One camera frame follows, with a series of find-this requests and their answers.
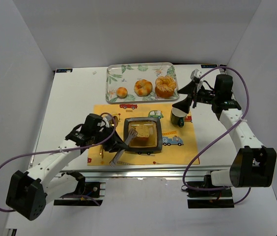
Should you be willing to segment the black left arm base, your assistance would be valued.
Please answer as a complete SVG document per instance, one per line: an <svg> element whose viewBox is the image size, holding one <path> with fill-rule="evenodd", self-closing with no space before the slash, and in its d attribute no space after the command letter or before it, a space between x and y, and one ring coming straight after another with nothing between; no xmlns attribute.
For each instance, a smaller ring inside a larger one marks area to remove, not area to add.
<svg viewBox="0 0 277 236"><path fill-rule="evenodd" d="M101 206L105 196L106 183L98 181L88 181L81 173L70 171L62 176L74 177L78 184L76 190L68 193L65 197L54 200L54 206L90 207Z"/></svg>

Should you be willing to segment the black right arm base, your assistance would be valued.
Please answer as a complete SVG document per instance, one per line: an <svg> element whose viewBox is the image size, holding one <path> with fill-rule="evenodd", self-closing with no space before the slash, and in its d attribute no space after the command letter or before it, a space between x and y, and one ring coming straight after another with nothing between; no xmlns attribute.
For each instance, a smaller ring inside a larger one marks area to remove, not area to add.
<svg viewBox="0 0 277 236"><path fill-rule="evenodd" d="M218 188L211 181L211 175L206 174L202 180L187 181L187 185L195 190L181 187L187 193L189 209L213 209L213 208L234 208L234 201L231 189L200 191L199 188Z"/></svg>

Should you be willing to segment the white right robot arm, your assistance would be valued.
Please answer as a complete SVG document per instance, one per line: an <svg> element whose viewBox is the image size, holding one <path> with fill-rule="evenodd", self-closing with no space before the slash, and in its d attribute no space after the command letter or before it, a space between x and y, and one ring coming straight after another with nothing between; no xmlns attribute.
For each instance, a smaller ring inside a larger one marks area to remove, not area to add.
<svg viewBox="0 0 277 236"><path fill-rule="evenodd" d="M217 119L226 128L236 148L237 155L228 170L212 171L208 184L203 187L269 187L272 184L277 153L265 147L254 135L245 121L246 112L232 98L233 78L229 75L216 76L214 88L205 89L199 70L191 74L191 82L178 93L186 98L172 105L170 121L183 127L187 112L197 103L209 104Z"/></svg>

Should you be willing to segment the sliced brown bread loaf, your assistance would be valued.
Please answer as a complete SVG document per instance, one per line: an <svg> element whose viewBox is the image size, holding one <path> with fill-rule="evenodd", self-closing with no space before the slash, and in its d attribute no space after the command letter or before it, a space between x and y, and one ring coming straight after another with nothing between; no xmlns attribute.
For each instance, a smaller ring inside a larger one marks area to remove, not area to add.
<svg viewBox="0 0 277 236"><path fill-rule="evenodd" d="M150 137L149 127L144 124L135 125L133 129L137 132L135 141L138 142L147 142Z"/></svg>

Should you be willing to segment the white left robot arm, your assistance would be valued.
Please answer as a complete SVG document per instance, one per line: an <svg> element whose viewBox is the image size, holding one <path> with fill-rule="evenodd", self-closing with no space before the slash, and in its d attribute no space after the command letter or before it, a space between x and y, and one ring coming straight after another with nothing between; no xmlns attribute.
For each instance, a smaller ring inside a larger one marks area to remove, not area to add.
<svg viewBox="0 0 277 236"><path fill-rule="evenodd" d="M115 129L113 116L108 113L89 114L85 122L75 126L59 147L48 152L42 161L25 172L15 172L10 180L6 204L32 221L55 199L82 196L84 175L76 171L58 174L86 149L96 146L102 146L108 152L128 148Z"/></svg>

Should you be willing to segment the silver metal tongs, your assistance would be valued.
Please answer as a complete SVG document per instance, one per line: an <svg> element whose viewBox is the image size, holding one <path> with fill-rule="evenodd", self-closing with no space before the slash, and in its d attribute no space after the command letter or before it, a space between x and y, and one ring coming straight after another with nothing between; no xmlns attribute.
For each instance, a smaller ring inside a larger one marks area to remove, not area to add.
<svg viewBox="0 0 277 236"><path fill-rule="evenodd" d="M131 128L129 130L128 136L127 136L126 140L124 141L125 146L117 151L117 153L115 154L113 159L110 161L110 166L112 166L112 167L116 166L118 160L120 159L120 157L122 156L124 151L126 151L129 148L128 147L129 143L131 142L131 140L133 140L137 136L137 134L138 134L138 132L134 128Z"/></svg>

